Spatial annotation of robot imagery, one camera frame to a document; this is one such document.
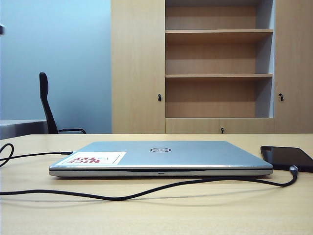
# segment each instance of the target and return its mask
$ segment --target wall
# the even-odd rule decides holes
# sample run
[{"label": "wall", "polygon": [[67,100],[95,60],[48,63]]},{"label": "wall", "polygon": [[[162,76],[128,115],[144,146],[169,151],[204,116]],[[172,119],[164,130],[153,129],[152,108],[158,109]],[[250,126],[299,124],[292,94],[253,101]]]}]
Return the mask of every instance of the wall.
[{"label": "wall", "polygon": [[44,71],[58,128],[110,133],[110,0],[1,0],[1,23],[1,119],[45,119]]}]

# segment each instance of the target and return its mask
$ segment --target charging cable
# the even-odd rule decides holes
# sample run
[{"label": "charging cable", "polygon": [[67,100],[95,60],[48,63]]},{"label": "charging cable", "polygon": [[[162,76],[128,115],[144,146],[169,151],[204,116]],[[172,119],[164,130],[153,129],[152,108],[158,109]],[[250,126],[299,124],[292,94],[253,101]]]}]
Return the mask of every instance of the charging cable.
[{"label": "charging cable", "polygon": [[[12,157],[14,152],[14,146],[10,143],[5,144],[1,149],[0,153],[7,147],[11,147],[11,153],[8,158],[0,159],[0,161],[5,161],[0,165],[2,167],[5,165],[10,159],[14,158],[21,158],[21,157],[28,157],[28,156],[38,156],[43,154],[71,154],[72,152],[52,152],[52,153],[38,153],[38,154],[28,154],[28,155],[20,155]],[[261,183],[261,184],[267,184],[267,185],[273,185],[278,187],[287,187],[292,185],[294,182],[296,182],[298,177],[298,168],[293,165],[289,168],[290,173],[292,174],[292,179],[287,183],[276,183],[266,180],[258,180],[253,178],[247,178],[247,177],[241,177],[241,176],[221,176],[221,177],[210,177],[205,179],[198,179],[198,180],[188,180],[188,181],[182,181],[177,183],[172,183],[164,186],[160,186],[157,188],[153,188],[147,191],[135,193],[133,195],[129,196],[122,196],[122,197],[107,197],[107,196],[101,196],[101,195],[94,195],[94,194],[87,194],[87,193],[79,193],[79,192],[70,192],[70,191],[60,191],[60,190],[49,190],[49,189],[32,189],[32,190],[22,190],[22,191],[8,191],[8,192],[0,192],[0,195],[18,195],[18,194],[29,194],[29,193],[52,193],[52,194],[61,194],[61,195],[68,195],[68,196],[78,196],[78,197],[86,197],[86,198],[94,198],[94,199],[100,199],[100,200],[107,200],[107,201],[125,201],[129,199],[133,199],[136,197],[140,197],[152,192],[160,191],[166,188],[172,188],[176,186],[181,185],[190,185],[190,184],[199,184],[199,183],[207,183],[207,182],[214,182],[214,181],[225,181],[225,180],[233,180],[233,181],[246,181],[246,182],[255,182],[255,183]]]}]

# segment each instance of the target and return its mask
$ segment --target laptop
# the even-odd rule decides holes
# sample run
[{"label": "laptop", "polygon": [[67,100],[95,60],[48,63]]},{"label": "laptop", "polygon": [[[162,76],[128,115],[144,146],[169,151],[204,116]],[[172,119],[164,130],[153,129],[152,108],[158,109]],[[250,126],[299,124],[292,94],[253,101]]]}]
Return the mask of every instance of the laptop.
[{"label": "laptop", "polygon": [[93,142],[49,167],[59,177],[259,176],[272,165],[226,141]]}]

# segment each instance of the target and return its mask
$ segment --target office chair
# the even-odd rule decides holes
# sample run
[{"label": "office chair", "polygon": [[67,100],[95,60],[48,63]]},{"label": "office chair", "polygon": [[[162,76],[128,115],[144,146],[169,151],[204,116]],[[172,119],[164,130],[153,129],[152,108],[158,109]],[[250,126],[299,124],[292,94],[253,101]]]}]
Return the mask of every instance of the office chair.
[{"label": "office chair", "polygon": [[47,75],[44,72],[39,73],[39,86],[40,86],[40,99],[44,107],[45,118],[47,120],[48,125],[48,134],[58,134],[59,132],[70,132],[70,131],[76,132],[79,131],[82,132],[83,134],[86,134],[86,131],[80,128],[63,128],[62,130],[58,130],[47,99],[49,84]]}]

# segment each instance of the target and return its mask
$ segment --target black smartphone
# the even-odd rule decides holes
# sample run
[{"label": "black smartphone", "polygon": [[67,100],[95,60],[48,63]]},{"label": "black smartphone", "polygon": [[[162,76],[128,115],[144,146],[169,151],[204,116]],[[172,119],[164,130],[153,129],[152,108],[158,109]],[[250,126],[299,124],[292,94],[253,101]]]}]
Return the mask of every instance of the black smartphone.
[{"label": "black smartphone", "polygon": [[273,169],[289,170],[295,165],[299,171],[313,172],[313,159],[300,148],[261,146],[261,153]]}]

